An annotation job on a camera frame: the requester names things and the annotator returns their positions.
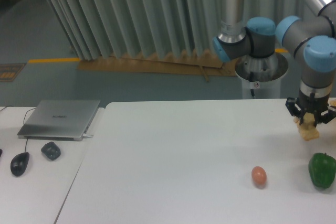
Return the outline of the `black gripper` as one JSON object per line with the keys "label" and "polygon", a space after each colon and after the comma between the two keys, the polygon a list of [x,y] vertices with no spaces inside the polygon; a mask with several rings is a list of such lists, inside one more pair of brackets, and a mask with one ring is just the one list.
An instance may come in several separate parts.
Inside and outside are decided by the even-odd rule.
{"label": "black gripper", "polygon": [[291,116],[299,119],[299,125],[304,122],[305,113],[312,113],[314,116],[314,127],[318,124],[328,124],[335,119],[335,106],[328,106],[329,95],[316,98],[315,93],[305,95],[301,90],[298,98],[288,97],[285,106]]}

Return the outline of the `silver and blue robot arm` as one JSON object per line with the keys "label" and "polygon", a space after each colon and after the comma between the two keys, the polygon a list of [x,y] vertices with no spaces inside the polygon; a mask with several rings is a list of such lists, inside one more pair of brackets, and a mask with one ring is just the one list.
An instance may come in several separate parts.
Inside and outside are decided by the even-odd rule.
{"label": "silver and blue robot arm", "polygon": [[244,0],[222,0],[221,29],[213,38],[222,62],[242,56],[265,62],[271,78],[280,77],[280,60],[274,43],[279,42],[302,65],[299,95],[288,98],[289,113],[300,121],[308,113],[313,123],[329,123],[335,107],[328,104],[335,76],[335,0],[304,0],[314,19],[304,22],[288,16],[279,24],[256,17],[242,24]]}

